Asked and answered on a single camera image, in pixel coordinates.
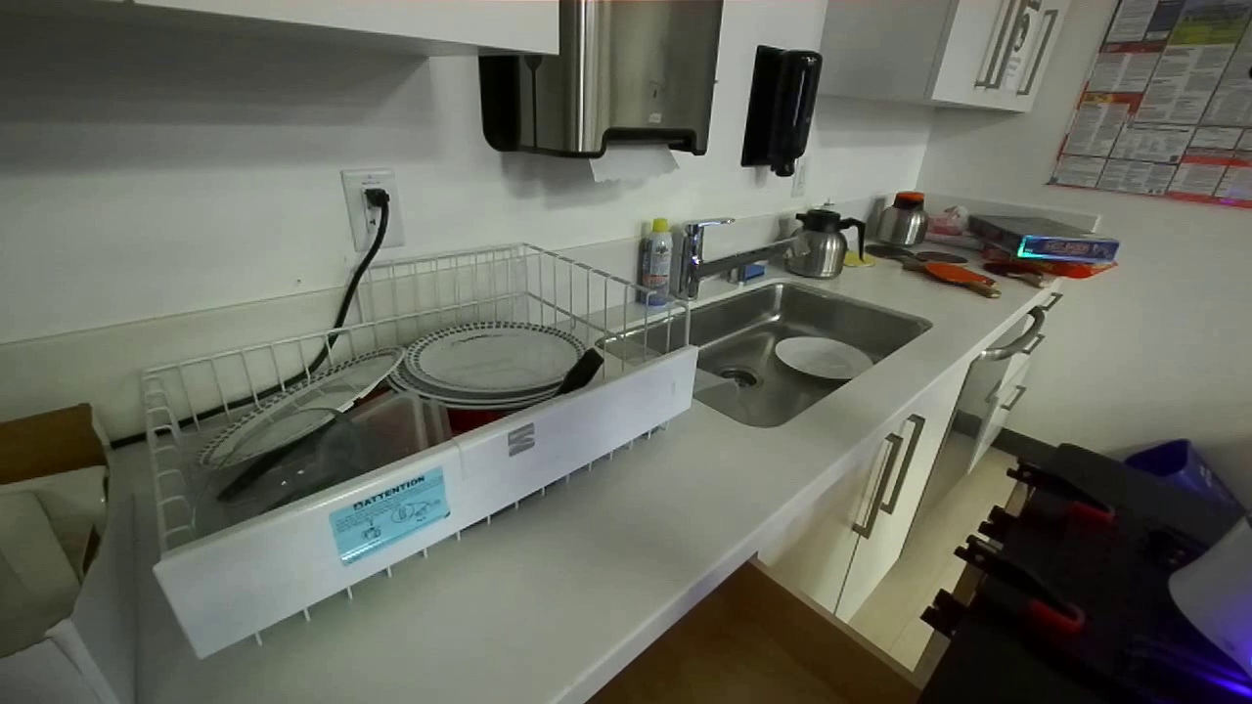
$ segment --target wall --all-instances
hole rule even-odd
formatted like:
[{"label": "wall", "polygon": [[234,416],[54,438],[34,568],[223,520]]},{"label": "wall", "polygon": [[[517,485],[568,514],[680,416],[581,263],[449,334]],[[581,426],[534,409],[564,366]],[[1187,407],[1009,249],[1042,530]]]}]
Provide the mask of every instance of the wall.
[{"label": "wall", "polygon": [[1075,0],[1029,116],[938,108],[924,185],[1100,211],[1118,270],[1070,285],[1019,429],[1097,450],[1196,438],[1252,467],[1247,211],[1042,188],[1115,0]]},{"label": "wall", "polygon": [[611,242],[623,265],[650,216],[865,206],[865,188],[917,180],[928,112],[823,103],[797,180],[735,164],[753,48],[818,48],[823,19],[826,0],[727,0],[714,152],[646,185],[594,185],[573,159],[496,155],[465,53],[4,14],[0,418],[76,397],[118,409],[158,358],[325,330],[325,305],[302,292],[337,291],[356,263],[343,164],[401,171],[407,254]]}]

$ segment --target wire dish rack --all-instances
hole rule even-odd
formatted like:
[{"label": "wire dish rack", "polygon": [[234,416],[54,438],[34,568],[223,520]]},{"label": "wire dish rack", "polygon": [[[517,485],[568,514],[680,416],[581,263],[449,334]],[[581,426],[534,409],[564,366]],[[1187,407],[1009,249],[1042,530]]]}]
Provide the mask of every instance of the wire dish rack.
[{"label": "wire dish rack", "polygon": [[[607,357],[591,388],[546,397],[539,407],[458,438],[448,438],[448,429],[431,424],[443,416],[437,397],[389,378],[389,390],[410,401],[410,441],[360,478],[264,514],[223,510],[223,502],[217,502],[204,456],[233,438],[233,429],[293,395],[308,395],[313,384],[354,364],[381,357],[402,358],[407,348],[456,326],[527,326],[594,348],[602,338],[617,338],[643,322],[689,317],[686,305],[646,308],[638,302],[650,296],[633,280],[539,248],[473,249],[367,274],[354,308],[356,322],[337,334],[140,370],[160,534],[158,580],[193,649],[209,656],[264,632],[668,424],[693,401],[698,357],[686,339],[667,343],[673,348],[668,357]],[[313,358],[325,339],[334,339],[334,353],[319,366]],[[546,435],[591,441],[546,447]],[[523,473],[512,469],[509,482],[496,482],[492,473],[509,463],[523,463]],[[360,514],[381,502],[397,510],[397,495],[410,495],[397,517],[410,517],[423,503],[433,503],[443,517],[397,525],[393,514]],[[343,525],[354,520],[397,534],[385,534],[367,553],[360,553],[360,545],[343,553]],[[307,555],[308,568],[287,563],[281,573],[253,573],[266,553]],[[234,559],[251,580],[217,580],[223,563]]]}]

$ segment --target poster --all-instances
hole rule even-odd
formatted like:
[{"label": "poster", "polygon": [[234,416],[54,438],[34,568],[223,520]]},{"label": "poster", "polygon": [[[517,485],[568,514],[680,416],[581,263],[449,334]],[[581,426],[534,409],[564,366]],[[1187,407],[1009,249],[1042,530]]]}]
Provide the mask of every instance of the poster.
[{"label": "poster", "polygon": [[1053,185],[1252,206],[1252,0],[1118,0]]}]

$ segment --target electrical outlet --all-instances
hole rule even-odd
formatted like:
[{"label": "electrical outlet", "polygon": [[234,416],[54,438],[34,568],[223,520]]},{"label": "electrical outlet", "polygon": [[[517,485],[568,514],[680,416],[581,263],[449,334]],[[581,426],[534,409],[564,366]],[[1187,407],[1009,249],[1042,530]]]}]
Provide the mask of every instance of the electrical outlet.
[{"label": "electrical outlet", "polygon": [[354,249],[363,254],[381,235],[381,211],[363,199],[367,188],[385,188],[393,197],[381,254],[397,254],[397,249],[402,249],[402,235],[407,235],[407,199],[402,199],[407,191],[401,188],[397,171],[381,171],[381,168],[343,171]]}]

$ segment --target stainless steel sink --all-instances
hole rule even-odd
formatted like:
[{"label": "stainless steel sink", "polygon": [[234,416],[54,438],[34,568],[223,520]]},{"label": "stainless steel sink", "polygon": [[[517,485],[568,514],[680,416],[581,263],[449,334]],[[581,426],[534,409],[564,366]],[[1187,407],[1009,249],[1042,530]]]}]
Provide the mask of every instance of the stainless steel sink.
[{"label": "stainless steel sink", "polygon": [[861,348],[872,364],[928,334],[924,317],[851,302],[802,280],[775,280],[716,296],[680,317],[607,339],[615,357],[701,348],[698,397],[745,426],[782,426],[851,378],[818,378],[775,358],[786,338],[829,338]]}]

